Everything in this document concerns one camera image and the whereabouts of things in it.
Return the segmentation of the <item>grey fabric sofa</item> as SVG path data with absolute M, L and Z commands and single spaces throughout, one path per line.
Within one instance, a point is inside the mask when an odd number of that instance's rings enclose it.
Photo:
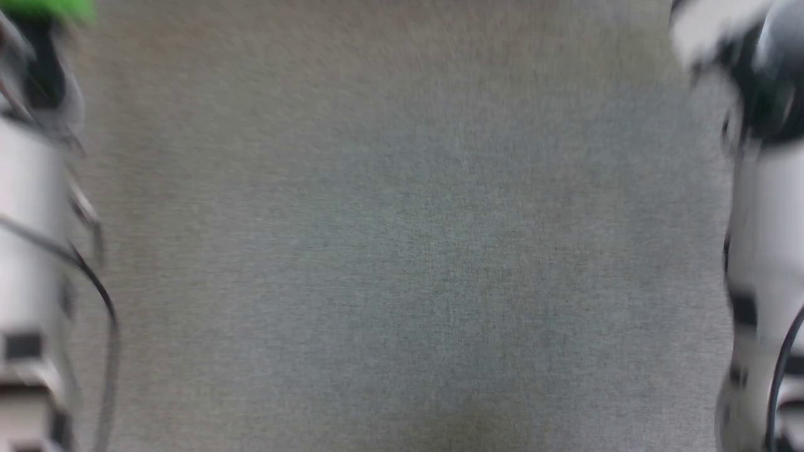
M 99 0 L 109 452 L 714 452 L 727 101 L 672 0 Z

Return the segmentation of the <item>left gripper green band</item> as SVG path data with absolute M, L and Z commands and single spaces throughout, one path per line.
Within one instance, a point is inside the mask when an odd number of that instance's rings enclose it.
M 0 117 L 80 148 L 84 100 L 61 45 L 93 0 L 0 0 Z

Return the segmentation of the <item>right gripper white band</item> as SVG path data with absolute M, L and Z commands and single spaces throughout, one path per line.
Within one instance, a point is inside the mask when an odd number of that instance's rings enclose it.
M 671 48 L 692 80 L 725 75 L 739 141 L 804 137 L 804 0 L 672 0 Z

